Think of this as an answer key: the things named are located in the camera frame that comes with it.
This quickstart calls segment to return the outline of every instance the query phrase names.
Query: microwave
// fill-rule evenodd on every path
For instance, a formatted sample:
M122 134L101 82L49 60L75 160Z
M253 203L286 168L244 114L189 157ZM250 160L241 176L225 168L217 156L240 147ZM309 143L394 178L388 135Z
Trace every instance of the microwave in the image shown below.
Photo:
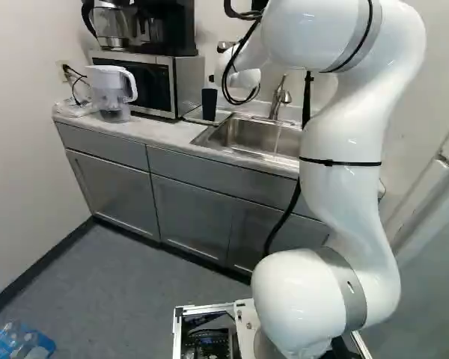
M136 80L138 99L130 102L132 111L177 119L201 105L204 87L204 57L161 56L93 50L94 65L125 67Z

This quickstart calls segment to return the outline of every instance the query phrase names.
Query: refrigerator handle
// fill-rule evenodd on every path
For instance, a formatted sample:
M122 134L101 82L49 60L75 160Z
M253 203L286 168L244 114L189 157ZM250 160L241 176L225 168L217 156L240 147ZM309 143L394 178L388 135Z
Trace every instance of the refrigerator handle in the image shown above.
M401 268L416 257L448 222L449 183L442 195L415 213L400 228L397 235L403 238L403 241L402 245L397 249L396 260L398 266Z

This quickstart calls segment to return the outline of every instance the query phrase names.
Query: faucet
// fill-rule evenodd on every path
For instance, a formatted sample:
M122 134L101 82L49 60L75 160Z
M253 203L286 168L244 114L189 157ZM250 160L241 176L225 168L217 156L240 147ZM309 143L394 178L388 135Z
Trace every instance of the faucet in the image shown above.
M269 120L278 120L278 112L279 112L279 106L281 103L284 103L287 105L288 103L291 103L293 101L293 98L291 97L291 94L288 90L283 89L284 82L286 81L287 73L283 75L281 78L281 81L279 82L279 85L277 88L273 91L272 95L272 102L271 102L271 108L269 110Z

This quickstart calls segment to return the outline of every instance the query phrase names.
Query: countertop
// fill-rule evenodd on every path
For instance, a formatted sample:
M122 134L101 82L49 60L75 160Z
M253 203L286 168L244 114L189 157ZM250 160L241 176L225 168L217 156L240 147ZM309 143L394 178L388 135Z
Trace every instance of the countertop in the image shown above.
M107 135L122 137L150 146L173 150L189 155L212 159L218 162L250 168L269 174L297 179L299 168L292 168L264 162L235 153L226 153L212 148L201 147L190 142L202 133L207 126L176 120L157 120L156 118L132 116L126 123L109 123L98 118L97 114L89 114L84 117L64 117L61 114L53 114L53 119L59 123L101 132Z

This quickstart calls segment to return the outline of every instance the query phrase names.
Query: stainless steel cabinet door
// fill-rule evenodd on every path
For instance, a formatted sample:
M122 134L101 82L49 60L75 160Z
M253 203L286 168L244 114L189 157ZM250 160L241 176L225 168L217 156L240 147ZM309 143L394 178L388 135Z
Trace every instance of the stainless steel cabinet door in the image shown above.
M283 211L239 201L239 210L233 220L233 233L227 264L233 269L251 273L263 255L263 246L271 229ZM279 230L271 252L296 248L317 248L326 240L329 228L319 221L291 215Z
M159 241L150 175L67 150L94 215Z
M151 175L162 241L225 264L235 200Z

